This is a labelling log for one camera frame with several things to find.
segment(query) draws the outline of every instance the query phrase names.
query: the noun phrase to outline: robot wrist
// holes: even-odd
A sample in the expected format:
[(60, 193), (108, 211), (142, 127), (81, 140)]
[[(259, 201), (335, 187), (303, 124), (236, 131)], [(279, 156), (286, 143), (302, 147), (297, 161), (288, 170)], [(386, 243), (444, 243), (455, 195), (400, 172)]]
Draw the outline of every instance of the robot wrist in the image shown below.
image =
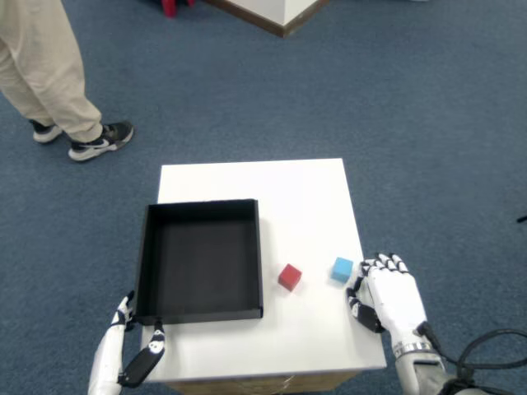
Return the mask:
[(413, 343), (399, 342), (393, 346), (392, 351), (394, 352), (396, 360), (405, 354), (409, 354), (410, 352), (436, 352), (431, 343), (425, 341)]

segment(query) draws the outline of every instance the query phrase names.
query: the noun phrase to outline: person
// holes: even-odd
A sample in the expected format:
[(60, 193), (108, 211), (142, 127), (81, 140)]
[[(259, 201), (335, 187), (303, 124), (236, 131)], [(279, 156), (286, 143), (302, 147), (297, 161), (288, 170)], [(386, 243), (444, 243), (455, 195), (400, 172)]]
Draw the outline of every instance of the person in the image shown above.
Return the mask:
[(101, 124), (84, 88), (81, 54), (61, 0), (0, 0), (0, 90), (30, 120), (37, 142), (64, 131), (76, 161), (115, 151), (134, 133), (128, 121)]

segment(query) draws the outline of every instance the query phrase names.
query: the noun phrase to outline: beige pants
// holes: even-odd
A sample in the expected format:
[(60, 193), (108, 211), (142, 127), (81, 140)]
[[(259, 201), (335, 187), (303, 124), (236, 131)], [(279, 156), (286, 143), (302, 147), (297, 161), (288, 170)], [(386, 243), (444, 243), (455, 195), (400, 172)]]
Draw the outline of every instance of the beige pants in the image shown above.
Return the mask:
[(74, 140), (102, 132), (60, 0), (0, 0), (0, 90), (24, 117), (57, 124)]

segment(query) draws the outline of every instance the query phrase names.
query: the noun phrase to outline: red cube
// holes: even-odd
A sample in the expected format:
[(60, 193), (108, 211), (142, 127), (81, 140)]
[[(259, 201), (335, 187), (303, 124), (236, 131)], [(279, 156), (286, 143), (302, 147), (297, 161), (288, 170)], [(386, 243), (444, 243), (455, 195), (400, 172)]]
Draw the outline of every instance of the red cube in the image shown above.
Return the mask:
[(300, 281), (301, 276), (302, 272), (300, 270), (287, 264), (278, 277), (278, 283), (285, 286), (288, 290), (293, 290), (296, 284), (298, 284), (298, 281)]

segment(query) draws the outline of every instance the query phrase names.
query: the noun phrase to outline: blue cube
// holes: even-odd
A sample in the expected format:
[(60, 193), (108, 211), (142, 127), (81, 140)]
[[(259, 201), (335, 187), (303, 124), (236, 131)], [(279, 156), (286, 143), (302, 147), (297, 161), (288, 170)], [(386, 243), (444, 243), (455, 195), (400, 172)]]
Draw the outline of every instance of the blue cube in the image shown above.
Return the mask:
[(349, 280), (349, 277), (352, 275), (352, 267), (352, 261), (344, 258), (337, 258), (333, 265), (333, 269), (331, 270), (331, 278), (346, 284), (347, 280)]

